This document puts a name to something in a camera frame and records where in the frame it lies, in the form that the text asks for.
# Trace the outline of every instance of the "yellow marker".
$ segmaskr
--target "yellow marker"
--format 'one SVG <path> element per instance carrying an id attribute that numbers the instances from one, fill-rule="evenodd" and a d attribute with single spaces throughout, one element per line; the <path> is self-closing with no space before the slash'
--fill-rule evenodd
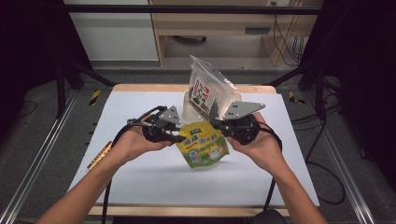
<path id="1" fill-rule="evenodd" d="M 95 105 L 96 100 L 97 100 L 99 94 L 100 94 L 100 91 L 95 91 L 95 92 L 93 93 L 92 98 L 91 98 L 91 100 L 90 100 L 90 105 Z"/>
<path id="2" fill-rule="evenodd" d="M 289 101 L 295 102 L 295 103 L 300 104 L 300 105 L 305 105 L 305 101 L 304 100 L 296 100 L 296 98 L 294 98 L 294 93 L 292 91 L 289 91 Z"/>
<path id="3" fill-rule="evenodd" d="M 96 165 L 96 163 L 99 162 L 99 160 L 101 160 L 111 149 L 111 145 L 113 144 L 112 141 L 109 141 L 105 147 L 100 150 L 100 152 L 98 153 L 98 155 L 91 161 L 91 163 L 87 166 L 88 169 L 92 169 L 93 166 Z"/>

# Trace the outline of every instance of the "white tabletop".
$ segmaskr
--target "white tabletop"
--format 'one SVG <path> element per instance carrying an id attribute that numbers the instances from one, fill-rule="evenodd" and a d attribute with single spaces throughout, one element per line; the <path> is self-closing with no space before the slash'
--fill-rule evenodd
<path id="1" fill-rule="evenodd" d="M 315 205 L 319 205 L 304 158 L 280 94 L 242 93 L 243 101 L 264 103 L 260 112 L 283 142 L 285 159 Z M 127 119 L 157 105 L 175 105 L 181 113 L 183 92 L 113 91 L 91 143 L 70 186 L 88 173 L 87 165 Z M 205 168 L 191 169 L 176 146 L 149 152 L 121 167 L 113 177 L 109 204 L 159 206 L 263 206 L 272 177 L 246 155 L 234 151 Z M 103 195 L 98 199 L 103 202 Z M 284 206 L 278 189 L 271 206 Z"/>

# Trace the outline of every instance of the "green snack bag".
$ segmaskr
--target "green snack bag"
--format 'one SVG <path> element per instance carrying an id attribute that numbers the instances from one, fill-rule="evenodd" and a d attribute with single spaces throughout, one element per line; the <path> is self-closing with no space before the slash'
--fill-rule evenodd
<path id="1" fill-rule="evenodd" d="M 212 165 L 230 154 L 224 135 L 214 129 L 209 121 L 185 125 L 179 134 L 186 139 L 176 145 L 191 169 Z"/>

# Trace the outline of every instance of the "person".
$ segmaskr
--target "person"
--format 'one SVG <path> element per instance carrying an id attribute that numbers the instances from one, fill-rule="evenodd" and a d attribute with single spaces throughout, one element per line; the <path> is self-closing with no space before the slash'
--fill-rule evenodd
<path id="1" fill-rule="evenodd" d="M 265 123 L 260 113 L 256 112 L 254 116 L 258 122 Z M 274 177 L 294 224 L 327 223 L 287 165 L 277 141 L 271 134 L 260 132 L 253 142 L 245 146 L 231 137 L 227 137 L 227 140 L 236 151 L 249 156 L 259 167 Z M 161 150 L 170 144 L 171 142 L 166 141 L 158 143 L 147 141 L 141 127 L 129 129 L 110 152 L 37 223 L 82 223 L 112 176 L 123 164 L 133 161 L 146 152 Z"/>

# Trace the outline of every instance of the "plastic bag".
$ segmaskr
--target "plastic bag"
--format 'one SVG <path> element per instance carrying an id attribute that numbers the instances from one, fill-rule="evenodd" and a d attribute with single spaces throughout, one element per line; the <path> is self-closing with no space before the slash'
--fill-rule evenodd
<path id="1" fill-rule="evenodd" d="M 212 165 L 230 154 L 224 135 L 209 121 L 184 125 L 179 133 L 186 139 L 176 145 L 191 169 Z"/>
<path id="2" fill-rule="evenodd" d="M 235 87 L 217 68 L 191 56 L 189 104 L 206 120 L 222 119 Z"/>

